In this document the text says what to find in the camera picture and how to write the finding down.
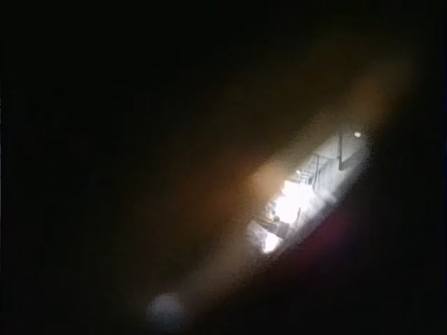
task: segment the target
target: white light spot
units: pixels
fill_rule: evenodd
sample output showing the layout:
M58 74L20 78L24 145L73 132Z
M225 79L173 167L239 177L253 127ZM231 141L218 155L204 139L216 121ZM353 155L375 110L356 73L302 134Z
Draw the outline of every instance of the white light spot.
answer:
M264 240L263 252L271 253L279 246L280 242L281 239L278 238L277 235L272 234L271 232L267 232L267 236L265 237Z

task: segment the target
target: opening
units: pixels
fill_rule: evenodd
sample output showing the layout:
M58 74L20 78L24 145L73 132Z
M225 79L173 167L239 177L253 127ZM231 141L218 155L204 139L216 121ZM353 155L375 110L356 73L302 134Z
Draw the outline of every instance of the opening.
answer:
M284 181L282 189L250 222L248 237L261 254L271 254L340 198L367 153L366 137L360 132L340 132L316 149Z

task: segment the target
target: bright light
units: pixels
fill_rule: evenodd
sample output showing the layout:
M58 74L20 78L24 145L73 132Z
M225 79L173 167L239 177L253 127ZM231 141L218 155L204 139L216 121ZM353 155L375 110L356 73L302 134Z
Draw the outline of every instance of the bright light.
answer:
M285 223L295 222L299 206L294 197L279 197L276 203L275 214Z
M282 196L276 201L275 214L279 220L293 224L297 218L298 210L306 210L309 202L315 198L312 185L297 184L292 181L285 181L282 189Z
M267 232L267 235L265 236L264 244L263 244L263 252L264 253L271 253L273 250L275 250L278 245L280 244L281 239L271 232Z

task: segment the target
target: dark background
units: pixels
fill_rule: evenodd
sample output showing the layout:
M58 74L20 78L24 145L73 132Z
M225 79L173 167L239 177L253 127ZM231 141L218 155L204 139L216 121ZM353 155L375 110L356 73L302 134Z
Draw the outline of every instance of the dark background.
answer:
M296 36L312 41L315 22L322 31L343 22L422 40L424 81L376 140L368 170L337 213L191 332L443 334L441 4L150 6L135 10L140 15L83 8L89 19L68 20L69 9L51 21L22 18L29 28L3 49L4 333L145 333L114 293L131 284L132 276L113 282L111 269L123 262L123 249L126 257L132 250L110 235L147 187L143 172L163 191L157 181L171 173L163 170L165 149L194 132L205 113L173 106L212 89L214 77L237 71L259 50ZM142 112L147 106L150 114ZM361 223L343 249L301 264L299 255L340 216Z

